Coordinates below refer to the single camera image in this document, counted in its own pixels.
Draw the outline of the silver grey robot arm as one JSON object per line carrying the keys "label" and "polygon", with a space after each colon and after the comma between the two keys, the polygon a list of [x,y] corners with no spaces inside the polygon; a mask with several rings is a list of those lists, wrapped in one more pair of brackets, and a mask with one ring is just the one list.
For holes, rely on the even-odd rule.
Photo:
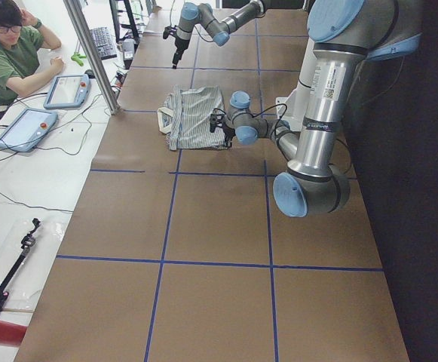
{"label": "silver grey robot arm", "polygon": [[314,68],[300,133],[282,118],[252,115],[250,98],[235,92],[226,113],[214,110],[210,129],[227,141],[275,142],[287,160],[273,182],[277,207],[290,217],[331,213],[348,201],[348,178],[330,158],[351,85],[363,61],[404,57],[421,38],[422,1],[316,1],[308,16]]}
{"label": "silver grey robot arm", "polygon": [[209,4],[185,2],[177,25],[170,24],[163,31],[163,39],[174,38],[176,50],[173,54],[172,68],[176,69],[188,49],[196,26],[201,26],[211,38],[211,42],[223,46],[230,35],[248,22],[262,18],[270,9],[280,9],[275,1],[247,1],[223,20],[218,20]]}

